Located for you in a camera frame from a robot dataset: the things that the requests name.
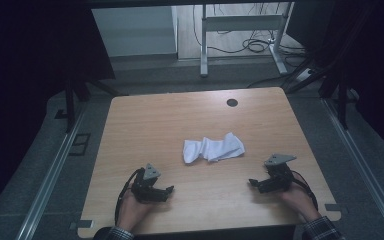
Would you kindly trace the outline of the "person's left hand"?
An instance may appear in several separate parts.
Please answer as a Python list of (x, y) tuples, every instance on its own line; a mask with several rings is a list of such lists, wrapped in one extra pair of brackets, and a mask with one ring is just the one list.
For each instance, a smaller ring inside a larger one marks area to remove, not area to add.
[(140, 203), (135, 196), (128, 191), (122, 198), (116, 226), (131, 232), (153, 208), (154, 204)]

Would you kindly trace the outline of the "black stand legs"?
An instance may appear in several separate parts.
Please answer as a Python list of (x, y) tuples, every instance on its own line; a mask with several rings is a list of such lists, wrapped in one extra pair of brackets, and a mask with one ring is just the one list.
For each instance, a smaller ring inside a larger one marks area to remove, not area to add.
[[(304, 80), (298, 81), (298, 76), (307, 68), (313, 70), (313, 73)], [(336, 118), (341, 126), (347, 129), (346, 108), (351, 100), (348, 98), (348, 81), (341, 58), (335, 58), (323, 67), (316, 67), (314, 59), (307, 58), (291, 73), (285, 75), (281, 88), (286, 94), (294, 94), (318, 80), (322, 81), (317, 90), (320, 98), (331, 98), (334, 93), (337, 93), (337, 98), (334, 100), (336, 104)]]
[(97, 87), (98, 89), (108, 93), (113, 97), (123, 96), (123, 93), (104, 84), (100, 80), (83, 77), (81, 79), (70, 79), (65, 81), (65, 105), (64, 110), (60, 109), (55, 115), (56, 119), (66, 119), (66, 132), (70, 133), (74, 129), (76, 123), (74, 97), (77, 97), (80, 102), (87, 102), (91, 98), (91, 93), (87, 87), (88, 84)]

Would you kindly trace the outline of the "white sock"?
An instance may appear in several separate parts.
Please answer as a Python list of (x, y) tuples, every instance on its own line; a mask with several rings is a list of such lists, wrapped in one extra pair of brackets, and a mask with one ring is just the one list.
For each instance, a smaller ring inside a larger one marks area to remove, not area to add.
[(198, 158), (206, 159), (208, 162), (218, 162), (244, 153), (244, 144), (232, 132), (227, 133), (223, 140), (204, 137), (201, 141), (185, 140), (183, 146), (183, 160), (186, 164), (192, 164)]

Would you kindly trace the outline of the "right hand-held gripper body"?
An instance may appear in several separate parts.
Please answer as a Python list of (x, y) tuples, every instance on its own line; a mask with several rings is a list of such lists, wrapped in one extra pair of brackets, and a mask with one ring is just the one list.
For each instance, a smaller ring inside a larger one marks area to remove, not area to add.
[(270, 176), (270, 182), (265, 185), (270, 186), (270, 192), (278, 190), (286, 191), (289, 189), (293, 174), (287, 163), (295, 159), (296, 157), (294, 155), (273, 154), (264, 162), (264, 166)]

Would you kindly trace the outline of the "white wall panel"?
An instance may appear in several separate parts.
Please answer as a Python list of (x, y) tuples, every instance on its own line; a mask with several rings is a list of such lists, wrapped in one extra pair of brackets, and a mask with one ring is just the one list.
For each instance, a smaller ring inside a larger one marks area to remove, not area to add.
[(177, 53), (177, 12), (173, 6), (92, 10), (110, 57)]

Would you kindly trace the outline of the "aluminium floor rail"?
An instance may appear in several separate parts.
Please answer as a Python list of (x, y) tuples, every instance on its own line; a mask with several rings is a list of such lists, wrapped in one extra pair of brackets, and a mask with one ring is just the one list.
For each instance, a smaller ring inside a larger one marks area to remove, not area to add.
[(26, 214), (26, 217), (15, 237), (15, 240), (32, 240), (44, 214), (45, 208), (49, 202), (51, 194), (54, 190), (60, 172), (65, 164), (69, 150), (77, 135), (78, 129), (84, 119), (85, 111), (88, 103), (81, 103), (75, 113), (76, 120), (73, 127), (64, 135), (64, 139), (57, 151), (56, 156), (42, 181), (42, 184)]
[(374, 202), (376, 203), (381, 215), (384, 218), (384, 190), (370, 169), (365, 157), (355, 143), (351, 133), (345, 129), (338, 120), (337, 111), (335, 110), (334, 106), (326, 99), (322, 99), (321, 103), (327, 110), (335, 130), (337, 131), (341, 141), (343, 142), (351, 157), (352, 162), (356, 166), (357, 171), (359, 172), (363, 182), (368, 188)]

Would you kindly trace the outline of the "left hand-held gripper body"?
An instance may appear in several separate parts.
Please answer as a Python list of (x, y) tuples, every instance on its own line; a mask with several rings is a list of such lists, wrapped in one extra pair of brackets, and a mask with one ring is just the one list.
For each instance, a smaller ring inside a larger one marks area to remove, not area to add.
[(151, 196), (158, 194), (154, 184), (161, 173), (150, 163), (141, 168), (132, 184), (131, 191), (139, 202), (153, 202)]

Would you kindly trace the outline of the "grey tape strip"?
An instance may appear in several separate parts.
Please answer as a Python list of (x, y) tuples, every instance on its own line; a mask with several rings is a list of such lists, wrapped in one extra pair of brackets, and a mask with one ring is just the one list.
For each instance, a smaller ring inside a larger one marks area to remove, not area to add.
[(76, 230), (79, 228), (92, 228), (93, 227), (93, 221), (92, 220), (79, 220), (77, 222), (71, 222), (69, 225), (70, 230)]

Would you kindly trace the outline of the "white metal desk frame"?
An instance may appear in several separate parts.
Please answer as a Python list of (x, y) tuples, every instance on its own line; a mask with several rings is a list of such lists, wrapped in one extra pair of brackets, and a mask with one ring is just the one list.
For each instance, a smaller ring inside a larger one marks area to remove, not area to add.
[(200, 49), (200, 75), (208, 76), (208, 47), (207, 33), (216, 31), (276, 31), (275, 39), (269, 44), (269, 50), (280, 75), (286, 75), (287, 69), (279, 55), (280, 43), (285, 31), (292, 3), (289, 2), (281, 14), (254, 15), (254, 16), (221, 16), (208, 17), (206, 5), (202, 6), (201, 18), (201, 49)]

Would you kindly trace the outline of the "person's right hand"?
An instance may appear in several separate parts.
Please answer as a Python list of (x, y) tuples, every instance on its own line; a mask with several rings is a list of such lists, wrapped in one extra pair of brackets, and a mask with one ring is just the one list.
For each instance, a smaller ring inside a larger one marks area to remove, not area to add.
[(313, 205), (311, 197), (297, 183), (293, 183), (287, 191), (277, 192), (276, 196), (289, 208), (301, 215), (306, 222), (321, 218), (321, 214)]

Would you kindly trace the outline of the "dark curtain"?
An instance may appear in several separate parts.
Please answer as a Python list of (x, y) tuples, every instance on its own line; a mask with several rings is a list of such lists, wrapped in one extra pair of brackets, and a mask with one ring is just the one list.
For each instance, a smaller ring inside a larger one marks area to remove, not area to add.
[(48, 100), (67, 85), (113, 75), (87, 0), (0, 0), (0, 194)]
[(356, 107), (384, 141), (384, 0), (298, 0), (295, 31), (314, 37), (317, 67), (341, 58)]

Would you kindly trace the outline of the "white power strip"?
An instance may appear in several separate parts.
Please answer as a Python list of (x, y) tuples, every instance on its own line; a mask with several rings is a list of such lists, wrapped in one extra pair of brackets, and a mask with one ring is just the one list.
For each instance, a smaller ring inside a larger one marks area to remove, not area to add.
[(307, 78), (309, 78), (313, 73), (314, 73), (313, 69), (306, 68), (296, 77), (296, 81), (302, 82), (302, 81), (306, 80)]

